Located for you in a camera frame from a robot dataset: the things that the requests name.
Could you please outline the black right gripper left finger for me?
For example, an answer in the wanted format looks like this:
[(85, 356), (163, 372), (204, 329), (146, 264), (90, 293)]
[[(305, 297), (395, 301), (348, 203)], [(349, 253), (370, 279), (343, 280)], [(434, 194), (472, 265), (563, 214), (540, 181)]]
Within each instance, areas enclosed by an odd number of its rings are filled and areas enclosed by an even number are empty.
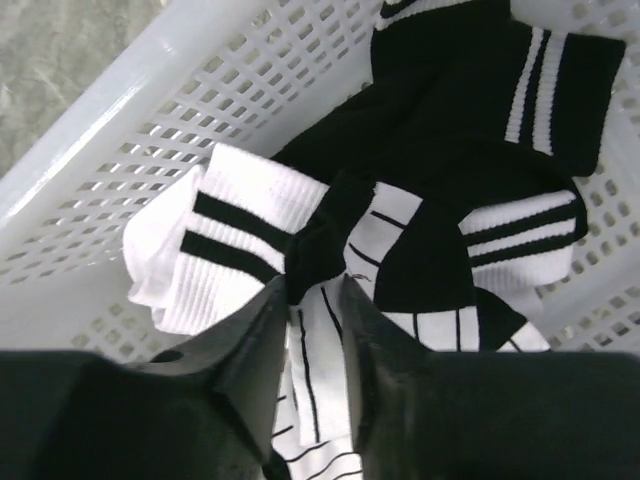
[(82, 351), (1, 356), (5, 479), (286, 479), (272, 445), (283, 278), (147, 362)]

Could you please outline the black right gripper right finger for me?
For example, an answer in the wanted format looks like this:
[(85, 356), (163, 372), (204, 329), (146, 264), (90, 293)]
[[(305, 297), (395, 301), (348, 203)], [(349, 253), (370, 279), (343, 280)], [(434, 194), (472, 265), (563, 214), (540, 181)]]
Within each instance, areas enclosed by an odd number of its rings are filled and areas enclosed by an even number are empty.
[(344, 278), (343, 347), (367, 479), (635, 479), (639, 359), (433, 352)]

